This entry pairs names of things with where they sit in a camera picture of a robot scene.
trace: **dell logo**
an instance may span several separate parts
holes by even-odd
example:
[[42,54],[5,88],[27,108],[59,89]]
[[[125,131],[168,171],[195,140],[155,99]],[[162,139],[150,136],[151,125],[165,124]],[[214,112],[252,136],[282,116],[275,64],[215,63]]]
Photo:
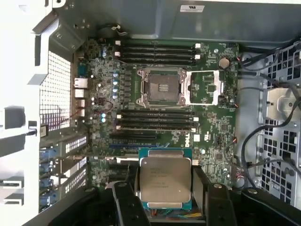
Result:
[[185,147],[190,147],[190,133],[185,135]]

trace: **screw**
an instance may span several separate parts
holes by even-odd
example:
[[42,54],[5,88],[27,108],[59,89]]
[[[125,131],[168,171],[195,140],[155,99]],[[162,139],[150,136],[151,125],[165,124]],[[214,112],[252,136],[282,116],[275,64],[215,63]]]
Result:
[[127,184],[125,182],[119,182],[118,183],[118,187],[125,187],[127,186]]
[[93,187],[92,188],[88,188],[88,189],[85,190],[85,192],[92,192],[92,191],[94,191],[94,189],[95,188],[93,188]]
[[220,184],[214,184],[213,187],[215,187],[215,188],[222,188],[222,186]]
[[57,33],[57,34],[56,34],[56,37],[57,37],[58,39],[61,39],[61,38],[62,38],[62,35],[61,35],[60,33]]
[[254,189],[248,189],[248,193],[257,194],[258,192]]

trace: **red wire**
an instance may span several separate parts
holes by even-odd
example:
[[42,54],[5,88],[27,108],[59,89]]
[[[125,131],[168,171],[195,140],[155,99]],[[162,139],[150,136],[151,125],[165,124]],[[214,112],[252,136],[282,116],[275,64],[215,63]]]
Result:
[[62,123],[64,123],[65,121],[68,121],[70,120],[73,116],[77,115],[78,112],[80,112],[82,109],[78,109],[74,114],[72,114],[69,118],[64,118],[62,119],[61,121],[59,121],[57,124],[53,125],[53,126],[49,126],[49,128],[53,128],[53,127],[56,127],[56,126],[59,126],[61,125]]

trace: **integrated circuit chip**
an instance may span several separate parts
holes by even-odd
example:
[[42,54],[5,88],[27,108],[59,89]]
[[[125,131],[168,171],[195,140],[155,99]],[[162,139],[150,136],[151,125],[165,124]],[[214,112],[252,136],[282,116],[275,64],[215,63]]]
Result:
[[222,124],[221,125],[221,131],[227,131],[228,130],[228,125],[227,124]]
[[216,154],[215,158],[216,160],[222,160],[222,154]]
[[143,202],[188,202],[191,161],[187,158],[143,158],[140,198]]

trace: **barcode label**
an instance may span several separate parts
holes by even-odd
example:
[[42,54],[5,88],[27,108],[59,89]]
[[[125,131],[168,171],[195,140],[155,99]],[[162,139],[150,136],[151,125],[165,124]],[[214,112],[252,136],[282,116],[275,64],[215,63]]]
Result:
[[182,13],[202,13],[205,6],[181,5],[180,12]]

